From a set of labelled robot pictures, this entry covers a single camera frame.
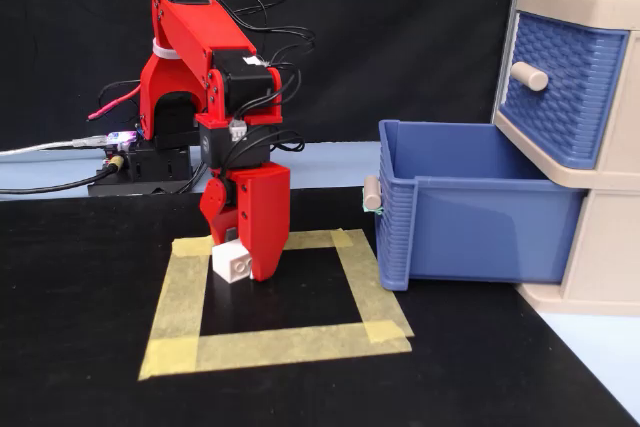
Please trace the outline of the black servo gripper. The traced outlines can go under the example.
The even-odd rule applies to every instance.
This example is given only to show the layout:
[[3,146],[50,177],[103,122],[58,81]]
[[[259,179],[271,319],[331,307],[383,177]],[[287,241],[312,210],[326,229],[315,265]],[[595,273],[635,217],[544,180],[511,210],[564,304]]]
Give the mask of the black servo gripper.
[[248,136],[234,148],[227,128],[209,129],[199,125],[201,160],[210,169],[236,169],[230,179],[237,187],[237,208],[227,206],[225,184],[213,177],[200,198],[200,211],[215,245],[236,239],[238,227],[240,241],[250,254],[251,274],[256,281],[265,281],[274,275],[290,227],[290,170],[269,162],[267,142],[245,151],[249,144],[268,133],[266,126],[249,127]]

